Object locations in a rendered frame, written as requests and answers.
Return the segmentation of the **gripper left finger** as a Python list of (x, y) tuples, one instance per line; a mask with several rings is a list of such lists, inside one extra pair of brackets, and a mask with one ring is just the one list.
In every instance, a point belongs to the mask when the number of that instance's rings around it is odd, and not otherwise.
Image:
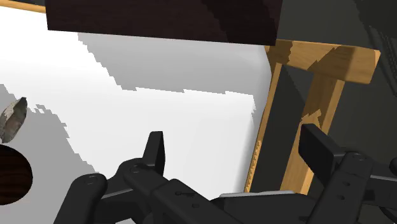
[(150, 133), (144, 154), (116, 174), (85, 174), (70, 185), (53, 224), (237, 224), (237, 220), (178, 179), (164, 174), (164, 135)]

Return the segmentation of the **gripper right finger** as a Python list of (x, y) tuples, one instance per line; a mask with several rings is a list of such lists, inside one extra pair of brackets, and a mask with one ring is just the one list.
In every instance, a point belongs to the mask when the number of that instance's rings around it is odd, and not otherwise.
[(397, 157), (380, 164), (339, 147), (314, 124), (301, 126), (298, 153), (324, 186), (306, 224), (358, 224), (363, 204), (397, 224)]

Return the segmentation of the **dark brown round object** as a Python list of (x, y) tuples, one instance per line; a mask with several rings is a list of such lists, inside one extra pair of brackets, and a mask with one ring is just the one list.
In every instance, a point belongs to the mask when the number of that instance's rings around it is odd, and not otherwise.
[(23, 198), (32, 186), (29, 161), (17, 150), (0, 144), (0, 206)]

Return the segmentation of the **grey rough stone-like object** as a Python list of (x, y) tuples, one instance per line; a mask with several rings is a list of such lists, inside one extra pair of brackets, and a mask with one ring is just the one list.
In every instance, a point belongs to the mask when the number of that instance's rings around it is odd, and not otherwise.
[(9, 143), (16, 136), (27, 116), (27, 99), (11, 102), (0, 114), (0, 140)]

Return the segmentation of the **dark wood robot stand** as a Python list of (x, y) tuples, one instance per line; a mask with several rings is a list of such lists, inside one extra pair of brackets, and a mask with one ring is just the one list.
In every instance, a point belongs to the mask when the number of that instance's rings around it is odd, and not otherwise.
[(53, 31), (274, 45), (283, 0), (45, 0)]

